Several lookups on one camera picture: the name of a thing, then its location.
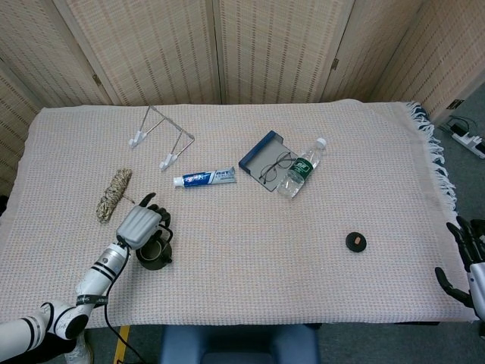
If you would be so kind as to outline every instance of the robotic hand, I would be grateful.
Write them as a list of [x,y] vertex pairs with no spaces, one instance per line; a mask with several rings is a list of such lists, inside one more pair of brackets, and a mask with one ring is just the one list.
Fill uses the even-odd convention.
[[460,216],[456,221],[459,227],[451,223],[446,226],[458,244],[458,251],[468,276],[469,293],[454,288],[440,267],[436,267],[434,272],[441,288],[448,295],[474,309],[475,314],[485,322],[485,221],[472,220],[468,223]]
[[141,249],[154,237],[159,238],[160,228],[171,234],[167,228],[170,214],[157,205],[146,207],[154,196],[155,193],[150,193],[133,207],[116,231],[117,242],[109,245],[77,285],[75,307],[53,300],[42,304],[32,316],[0,324],[0,362],[35,349],[42,343],[46,332],[70,340],[84,330],[91,311],[108,303],[104,294],[123,271],[130,249]]

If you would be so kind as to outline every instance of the bottle cap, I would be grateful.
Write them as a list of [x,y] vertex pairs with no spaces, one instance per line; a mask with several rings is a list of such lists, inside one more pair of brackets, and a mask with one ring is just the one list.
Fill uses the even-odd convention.
[[324,138],[318,138],[317,143],[320,143],[324,148],[327,146],[327,141]]
[[367,242],[365,241],[364,235],[353,232],[347,235],[346,245],[351,251],[360,253],[367,246]]

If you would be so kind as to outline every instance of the woven blanket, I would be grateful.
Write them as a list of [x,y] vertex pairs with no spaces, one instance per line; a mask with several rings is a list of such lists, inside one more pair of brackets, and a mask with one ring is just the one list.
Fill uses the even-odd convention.
[[[145,107],[43,109],[0,226],[0,322],[74,288],[114,242],[133,204],[122,199],[107,224],[95,208],[118,168],[131,168],[126,195],[172,216],[173,263],[144,269],[133,257],[108,305],[114,325],[467,321],[470,309],[442,292],[441,266],[468,288],[445,223],[452,185],[419,105],[343,100],[306,105],[166,105],[158,110],[196,141],[166,171],[177,133],[127,144]],[[145,130],[151,126],[147,123]],[[317,137],[327,151],[293,200],[269,193],[237,167],[269,131],[299,153]],[[237,183],[173,186],[173,178],[236,167]],[[352,231],[367,249],[346,247]],[[90,327],[105,326],[96,309]]]

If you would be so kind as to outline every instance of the blanket fringe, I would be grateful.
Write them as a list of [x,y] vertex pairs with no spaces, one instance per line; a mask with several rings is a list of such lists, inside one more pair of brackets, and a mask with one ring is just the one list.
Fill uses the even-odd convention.
[[456,217],[455,185],[448,179],[448,171],[444,167],[445,158],[443,157],[443,148],[440,146],[440,141],[433,136],[434,125],[430,123],[427,112],[423,109],[421,104],[418,102],[409,102],[407,105],[410,109],[411,117],[416,122],[419,131],[426,134],[436,180],[440,185],[440,189],[443,191],[446,204],[450,207],[453,211],[453,215]]

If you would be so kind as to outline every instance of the robot finger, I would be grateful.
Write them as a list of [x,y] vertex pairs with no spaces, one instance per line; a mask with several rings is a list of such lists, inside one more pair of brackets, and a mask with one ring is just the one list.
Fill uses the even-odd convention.
[[454,288],[452,284],[449,283],[448,278],[446,277],[446,274],[441,269],[441,267],[436,267],[434,269],[434,274],[436,275],[438,283],[440,284],[441,288],[446,292],[446,294],[453,297],[455,300],[463,303],[465,306],[473,308],[473,301],[471,300],[471,296],[468,293],[459,290],[458,288]]
[[446,223],[446,227],[448,228],[449,232],[452,233],[455,237],[455,241],[458,244],[458,251],[460,252],[460,256],[463,261],[463,266],[465,267],[465,271],[469,272],[470,265],[474,263],[474,260],[470,251],[468,250],[468,247],[464,242],[462,231],[449,222]]
[[485,220],[471,220],[470,225],[474,232],[475,243],[480,250],[482,258],[485,258]]
[[165,223],[165,227],[168,228],[170,226],[171,217],[170,214],[165,209],[160,209],[157,211],[161,215],[161,221]]
[[471,228],[470,223],[461,216],[458,216],[456,218],[456,221],[462,227],[465,244],[468,248],[468,251],[470,251],[474,262],[483,262],[485,260],[485,255],[482,256],[481,249],[478,246],[479,240],[475,240],[473,229]]
[[149,193],[148,195],[145,196],[144,199],[142,199],[142,202],[139,203],[140,206],[142,207],[146,207],[150,200],[155,197],[156,193],[155,192],[152,192],[152,193]]

